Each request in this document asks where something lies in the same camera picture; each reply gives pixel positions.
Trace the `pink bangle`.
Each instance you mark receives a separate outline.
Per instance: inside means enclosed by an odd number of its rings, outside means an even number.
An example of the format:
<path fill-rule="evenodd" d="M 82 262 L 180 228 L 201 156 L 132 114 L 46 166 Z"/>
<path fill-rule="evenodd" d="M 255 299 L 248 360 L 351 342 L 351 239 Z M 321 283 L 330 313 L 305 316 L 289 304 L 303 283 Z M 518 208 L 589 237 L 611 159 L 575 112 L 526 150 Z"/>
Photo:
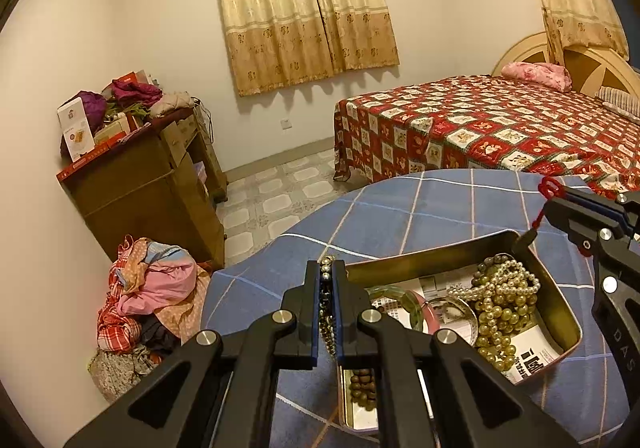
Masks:
<path fill-rule="evenodd" d="M 418 303 L 420 304 L 421 313 L 424 323 L 426 324 L 426 330 L 428 335 L 432 335 L 440 328 L 440 322 L 436 316 L 436 313 L 431 306 L 420 294 L 416 294 Z"/>

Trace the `printed paper leaflet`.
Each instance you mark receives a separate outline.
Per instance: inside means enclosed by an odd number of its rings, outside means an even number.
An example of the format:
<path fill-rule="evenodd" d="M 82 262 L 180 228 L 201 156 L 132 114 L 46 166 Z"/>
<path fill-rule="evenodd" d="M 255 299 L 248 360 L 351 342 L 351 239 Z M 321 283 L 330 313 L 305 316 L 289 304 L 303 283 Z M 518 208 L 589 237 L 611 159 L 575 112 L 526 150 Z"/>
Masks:
<path fill-rule="evenodd" d="M 405 328 L 427 335 L 416 294 L 427 302 L 457 298 L 478 320 L 477 353 L 506 379 L 520 384 L 565 356 L 577 342 L 557 340 L 552 323 L 572 332 L 575 320 L 559 288 L 507 254 L 449 273 L 367 287 L 370 303 Z"/>

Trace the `pile of clothes on floor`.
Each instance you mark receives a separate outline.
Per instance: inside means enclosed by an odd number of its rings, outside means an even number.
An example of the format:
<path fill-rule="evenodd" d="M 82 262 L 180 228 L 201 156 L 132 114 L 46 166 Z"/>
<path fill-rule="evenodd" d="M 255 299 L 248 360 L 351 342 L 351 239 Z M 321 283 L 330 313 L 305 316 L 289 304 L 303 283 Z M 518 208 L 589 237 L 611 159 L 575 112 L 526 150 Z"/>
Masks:
<path fill-rule="evenodd" d="M 115 402 L 200 330 L 213 267 L 179 246 L 124 238 L 96 317 L 91 379 Z"/>

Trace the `pink metal tin box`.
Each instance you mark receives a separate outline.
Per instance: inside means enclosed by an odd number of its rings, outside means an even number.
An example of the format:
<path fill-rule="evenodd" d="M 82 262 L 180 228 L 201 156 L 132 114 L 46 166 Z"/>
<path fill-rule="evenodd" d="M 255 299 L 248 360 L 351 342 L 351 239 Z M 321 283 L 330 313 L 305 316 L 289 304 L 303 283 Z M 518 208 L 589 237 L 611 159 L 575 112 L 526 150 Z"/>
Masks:
<path fill-rule="evenodd" d="M 536 302 L 526 314 L 524 325 L 518 322 L 522 319 L 518 305 L 491 300 L 502 309 L 510 307 L 511 317 L 516 320 L 506 326 L 497 320 L 514 346 L 514 363 L 503 376 L 526 387 L 542 381 L 576 350 L 582 342 L 582 327 L 561 288 L 515 231 L 498 231 L 386 259 L 329 264 L 334 272 L 344 275 L 352 289 L 362 289 L 370 304 L 380 305 L 384 313 L 404 327 L 424 335 L 451 329 L 479 348 L 483 345 L 480 326 L 489 323 L 482 317 L 482 278 L 494 280 L 508 262 L 523 264 L 524 271 L 530 274 L 523 280 L 529 286 L 540 283 L 532 294 Z"/>

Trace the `striped pillow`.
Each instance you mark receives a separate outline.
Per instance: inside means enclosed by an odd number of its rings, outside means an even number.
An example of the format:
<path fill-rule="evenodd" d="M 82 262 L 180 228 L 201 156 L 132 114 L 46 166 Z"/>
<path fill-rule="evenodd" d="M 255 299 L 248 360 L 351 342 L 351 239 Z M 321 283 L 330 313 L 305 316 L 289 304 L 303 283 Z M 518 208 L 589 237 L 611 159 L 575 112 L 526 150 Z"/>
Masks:
<path fill-rule="evenodd" d="M 640 119 L 640 101 L 638 97 L 611 86 L 602 86 L 596 95 L 606 108 L 635 123 Z"/>

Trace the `red patchwork bedspread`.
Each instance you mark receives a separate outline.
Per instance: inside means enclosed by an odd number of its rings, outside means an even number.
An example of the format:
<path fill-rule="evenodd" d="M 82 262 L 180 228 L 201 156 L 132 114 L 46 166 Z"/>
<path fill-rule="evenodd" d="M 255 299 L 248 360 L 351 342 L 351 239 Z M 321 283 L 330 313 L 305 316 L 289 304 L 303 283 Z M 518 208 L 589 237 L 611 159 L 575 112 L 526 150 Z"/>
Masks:
<path fill-rule="evenodd" d="M 639 188 L 639 127 L 584 94 L 457 76 L 345 98 L 334 108 L 334 177 L 374 183 L 435 169 L 576 175 L 615 198 Z"/>

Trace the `pink pillow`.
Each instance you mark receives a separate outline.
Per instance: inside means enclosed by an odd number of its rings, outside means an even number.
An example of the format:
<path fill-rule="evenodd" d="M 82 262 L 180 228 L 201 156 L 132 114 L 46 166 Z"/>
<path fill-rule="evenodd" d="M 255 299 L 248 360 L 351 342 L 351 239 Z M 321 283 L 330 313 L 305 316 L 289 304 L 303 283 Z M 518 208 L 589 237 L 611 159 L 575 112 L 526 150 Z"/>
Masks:
<path fill-rule="evenodd" d="M 551 63 L 511 62 L 501 68 L 500 74 L 504 78 L 537 83 L 559 92 L 568 92 L 573 87 L 570 71 Z"/>

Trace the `cream wooden headboard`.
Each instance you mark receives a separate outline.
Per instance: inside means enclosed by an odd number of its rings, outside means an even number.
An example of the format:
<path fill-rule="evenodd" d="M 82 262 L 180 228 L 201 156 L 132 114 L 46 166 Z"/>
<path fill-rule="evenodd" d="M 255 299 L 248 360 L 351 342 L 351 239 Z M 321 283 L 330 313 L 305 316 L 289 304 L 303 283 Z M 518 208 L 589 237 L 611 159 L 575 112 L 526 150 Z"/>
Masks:
<path fill-rule="evenodd" d="M 547 34 L 538 32 L 512 45 L 498 60 L 491 75 L 500 75 L 501 69 L 512 62 L 548 62 L 550 58 Z M 577 92 L 595 97 L 606 86 L 639 96 L 638 72 L 613 50 L 573 45 L 564 49 L 564 66 Z"/>

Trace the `blue plaid tablecloth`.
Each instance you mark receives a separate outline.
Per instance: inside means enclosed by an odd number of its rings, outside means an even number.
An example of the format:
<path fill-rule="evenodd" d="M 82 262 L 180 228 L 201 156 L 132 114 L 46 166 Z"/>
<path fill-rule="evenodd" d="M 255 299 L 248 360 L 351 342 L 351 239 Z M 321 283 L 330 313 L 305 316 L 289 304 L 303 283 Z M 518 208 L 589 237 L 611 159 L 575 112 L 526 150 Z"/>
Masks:
<path fill-rule="evenodd" d="M 277 211 L 242 224 L 226 240 L 227 260 L 213 275 L 202 324 L 220 333 L 247 328 L 276 309 L 304 279 L 309 261 L 332 255 L 356 263 L 482 237 L 525 231 L 544 202 L 538 176 L 506 170 L 436 170 L 362 187 L 314 212 L 295 214 L 283 196 Z M 585 447 L 612 442 L 628 413 L 622 379 L 591 317 L 590 263 L 549 226 L 537 257 L 558 283 L 579 324 L 576 352 L 530 397 Z"/>

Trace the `brown wooden dresser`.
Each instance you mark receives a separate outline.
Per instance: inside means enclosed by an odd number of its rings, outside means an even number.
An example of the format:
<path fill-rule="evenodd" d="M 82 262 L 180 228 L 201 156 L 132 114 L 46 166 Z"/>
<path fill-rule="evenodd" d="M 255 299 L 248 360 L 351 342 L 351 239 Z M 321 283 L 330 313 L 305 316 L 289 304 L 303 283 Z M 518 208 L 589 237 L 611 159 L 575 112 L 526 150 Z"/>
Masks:
<path fill-rule="evenodd" d="M 110 260 L 130 236 L 224 266 L 215 203 L 227 181 L 198 106 L 152 120 L 60 184 Z"/>

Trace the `red flat box on dresser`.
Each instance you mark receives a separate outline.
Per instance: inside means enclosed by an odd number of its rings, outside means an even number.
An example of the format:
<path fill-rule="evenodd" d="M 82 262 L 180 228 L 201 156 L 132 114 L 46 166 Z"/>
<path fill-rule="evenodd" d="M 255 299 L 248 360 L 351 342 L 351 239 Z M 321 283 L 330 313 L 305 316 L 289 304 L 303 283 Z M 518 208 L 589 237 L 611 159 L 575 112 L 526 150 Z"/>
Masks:
<path fill-rule="evenodd" d="M 78 160 L 72 162 L 70 165 L 58 172 L 56 179 L 58 182 L 62 183 L 64 179 L 67 179 L 70 175 L 73 175 L 80 169 L 87 167 L 90 162 L 95 161 L 101 156 L 104 156 L 108 151 L 118 147 L 125 141 L 126 137 L 126 133 L 120 132 L 113 137 L 110 137 L 105 142 L 96 145 L 96 147 L 89 151 L 89 153 L 85 153 L 85 155 L 82 155 Z"/>

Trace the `white product box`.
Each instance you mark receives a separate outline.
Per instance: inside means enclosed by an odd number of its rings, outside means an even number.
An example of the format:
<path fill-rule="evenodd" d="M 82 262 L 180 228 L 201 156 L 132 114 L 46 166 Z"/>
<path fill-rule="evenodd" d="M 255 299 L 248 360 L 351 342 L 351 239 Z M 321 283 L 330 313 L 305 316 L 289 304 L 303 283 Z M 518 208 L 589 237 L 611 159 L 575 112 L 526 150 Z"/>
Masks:
<path fill-rule="evenodd" d="M 58 107 L 56 113 L 70 160 L 75 162 L 86 153 L 93 151 L 96 144 L 94 144 L 82 98 L 76 96 L 65 102 Z"/>

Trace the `purple clothes pile on dresser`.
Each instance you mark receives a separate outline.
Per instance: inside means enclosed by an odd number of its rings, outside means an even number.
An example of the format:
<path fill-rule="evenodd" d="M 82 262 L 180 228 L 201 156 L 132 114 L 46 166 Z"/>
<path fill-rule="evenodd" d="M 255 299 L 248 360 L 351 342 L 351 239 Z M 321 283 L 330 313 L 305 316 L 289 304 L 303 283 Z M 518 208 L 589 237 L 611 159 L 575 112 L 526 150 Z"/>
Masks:
<path fill-rule="evenodd" d="M 160 119 L 182 109 L 193 109 L 200 100 L 186 91 L 164 92 L 159 86 L 139 81 L 136 76 L 114 79 L 101 92 L 79 91 L 73 102 L 81 101 L 92 130 L 101 129 L 120 113 L 141 121 Z"/>

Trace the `beige curtain centre window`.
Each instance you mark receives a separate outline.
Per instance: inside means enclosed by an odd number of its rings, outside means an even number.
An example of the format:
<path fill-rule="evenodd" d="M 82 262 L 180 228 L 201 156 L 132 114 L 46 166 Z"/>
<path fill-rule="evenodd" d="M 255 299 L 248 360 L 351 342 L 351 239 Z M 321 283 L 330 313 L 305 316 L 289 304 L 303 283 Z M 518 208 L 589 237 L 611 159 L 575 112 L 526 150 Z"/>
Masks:
<path fill-rule="evenodd" d="M 399 63 L 386 0 L 219 1 L 241 96 Z"/>

